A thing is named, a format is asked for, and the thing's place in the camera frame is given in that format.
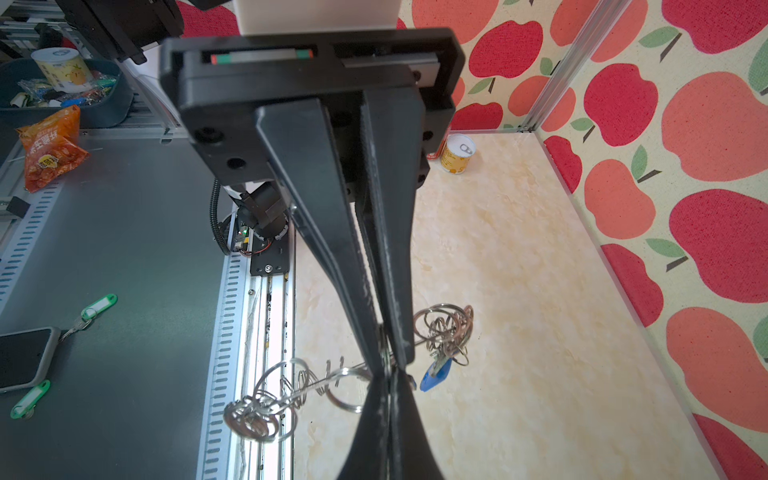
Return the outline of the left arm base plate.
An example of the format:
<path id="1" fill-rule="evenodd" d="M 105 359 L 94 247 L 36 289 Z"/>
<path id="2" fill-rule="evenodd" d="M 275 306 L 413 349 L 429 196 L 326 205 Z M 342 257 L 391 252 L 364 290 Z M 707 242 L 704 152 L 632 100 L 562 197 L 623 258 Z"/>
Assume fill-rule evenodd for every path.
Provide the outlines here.
<path id="1" fill-rule="evenodd" d="M 231 253 L 244 256 L 250 261 L 252 277 L 284 275 L 290 271 L 292 240 L 286 215 L 276 220 L 281 230 L 274 236 L 259 234 L 233 212 L 220 222 L 222 234 Z"/>

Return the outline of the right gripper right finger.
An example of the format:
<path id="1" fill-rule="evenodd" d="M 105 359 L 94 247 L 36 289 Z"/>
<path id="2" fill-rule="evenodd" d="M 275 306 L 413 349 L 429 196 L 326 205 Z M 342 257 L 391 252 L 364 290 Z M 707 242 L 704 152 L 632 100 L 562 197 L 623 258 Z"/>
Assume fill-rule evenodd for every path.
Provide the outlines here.
<path id="1" fill-rule="evenodd" d="M 389 478 L 443 479 L 433 456 L 408 375 L 396 369 L 389 388 Z"/>

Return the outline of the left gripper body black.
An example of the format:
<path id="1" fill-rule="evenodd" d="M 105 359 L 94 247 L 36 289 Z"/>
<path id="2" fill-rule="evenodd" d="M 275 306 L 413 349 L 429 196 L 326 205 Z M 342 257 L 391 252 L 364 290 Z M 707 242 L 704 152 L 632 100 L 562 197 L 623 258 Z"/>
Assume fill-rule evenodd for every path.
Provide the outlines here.
<path id="1" fill-rule="evenodd" d="M 198 155 L 236 202 L 275 178 L 256 130 L 256 110 L 319 99 L 353 201 L 365 183 L 363 92 L 417 88 L 427 155 L 451 123 L 465 61 L 449 28 L 168 39 L 161 46 L 160 83 Z"/>

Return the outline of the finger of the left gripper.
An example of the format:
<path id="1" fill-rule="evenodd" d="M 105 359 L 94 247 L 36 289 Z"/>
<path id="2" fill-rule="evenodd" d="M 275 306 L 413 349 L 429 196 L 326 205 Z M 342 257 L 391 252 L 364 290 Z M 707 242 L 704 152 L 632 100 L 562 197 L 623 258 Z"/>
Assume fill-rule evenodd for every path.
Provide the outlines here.
<path id="1" fill-rule="evenodd" d="M 400 368 L 415 357 L 410 246 L 423 120 L 424 105 L 415 87 L 363 92 L 366 194 L 359 219 L 382 319 Z"/>
<path id="2" fill-rule="evenodd" d="M 381 376 L 373 297 L 325 107 L 317 98 L 265 105 L 255 126 L 296 229 L 336 289 L 370 372 Z"/>

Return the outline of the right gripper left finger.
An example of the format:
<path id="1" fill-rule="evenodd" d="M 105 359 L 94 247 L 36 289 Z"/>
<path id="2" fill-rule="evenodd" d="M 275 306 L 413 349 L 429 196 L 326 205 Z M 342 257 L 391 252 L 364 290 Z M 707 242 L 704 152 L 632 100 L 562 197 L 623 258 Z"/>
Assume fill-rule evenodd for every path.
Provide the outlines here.
<path id="1" fill-rule="evenodd" d="M 371 382 L 350 451 L 337 479 L 385 479 L 388 438 L 388 382 L 384 376 L 377 376 Z"/>

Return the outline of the metal disc with key rings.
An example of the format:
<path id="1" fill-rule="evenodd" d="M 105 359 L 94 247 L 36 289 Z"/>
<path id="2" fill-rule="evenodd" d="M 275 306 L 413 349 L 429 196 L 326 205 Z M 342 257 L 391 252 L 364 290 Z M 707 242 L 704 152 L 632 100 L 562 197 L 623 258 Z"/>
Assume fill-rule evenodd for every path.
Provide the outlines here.
<path id="1" fill-rule="evenodd" d="M 474 329 L 474 308 L 438 303 L 414 314 L 413 327 L 418 346 L 425 346 L 432 362 L 436 355 L 453 359 L 453 366 L 469 365 L 468 343 Z M 296 427 L 298 411 L 305 405 L 310 392 L 326 398 L 337 408 L 360 414 L 361 404 L 342 401 L 333 389 L 348 377 L 369 383 L 373 380 L 366 363 L 347 366 L 343 361 L 337 368 L 326 364 L 325 375 L 318 376 L 301 358 L 290 358 L 267 369 L 256 381 L 251 393 L 227 404 L 223 419 L 227 427 L 246 440 L 262 444 L 278 443 L 291 437 Z M 411 388 L 419 390 L 420 381 L 413 380 Z"/>

